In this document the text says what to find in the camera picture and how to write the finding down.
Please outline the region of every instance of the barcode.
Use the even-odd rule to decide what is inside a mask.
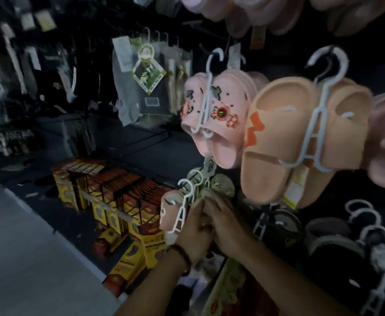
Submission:
[[[159,107],[159,98],[145,98],[146,106]]]

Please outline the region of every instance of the person's left hand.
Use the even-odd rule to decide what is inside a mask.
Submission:
[[[193,266],[206,255],[213,239],[211,219],[202,216],[203,207],[202,198],[191,205],[184,227],[175,242],[185,250]]]

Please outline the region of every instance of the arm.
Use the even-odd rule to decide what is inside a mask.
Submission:
[[[204,200],[201,199],[191,206],[184,228],[176,240],[193,265],[206,254],[212,238],[212,230],[206,224],[208,221],[201,217],[203,205]],[[163,316],[172,292],[187,267],[177,251],[168,251],[114,316]]]
[[[216,243],[243,264],[287,316],[355,315],[259,243],[235,217],[232,204],[212,193],[205,208],[211,213]]]

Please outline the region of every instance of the round hang tag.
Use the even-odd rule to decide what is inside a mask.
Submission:
[[[154,47],[151,44],[143,44],[138,49],[138,58],[142,61],[150,61],[154,58]]]

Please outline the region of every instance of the orange zigzag pattern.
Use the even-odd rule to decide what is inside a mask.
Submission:
[[[255,132],[264,131],[264,129],[266,128],[263,122],[261,122],[260,116],[258,115],[257,111],[253,112],[249,119],[252,122],[252,126],[248,127],[246,130],[244,149],[249,146],[255,146],[257,144],[257,136],[255,135]]]

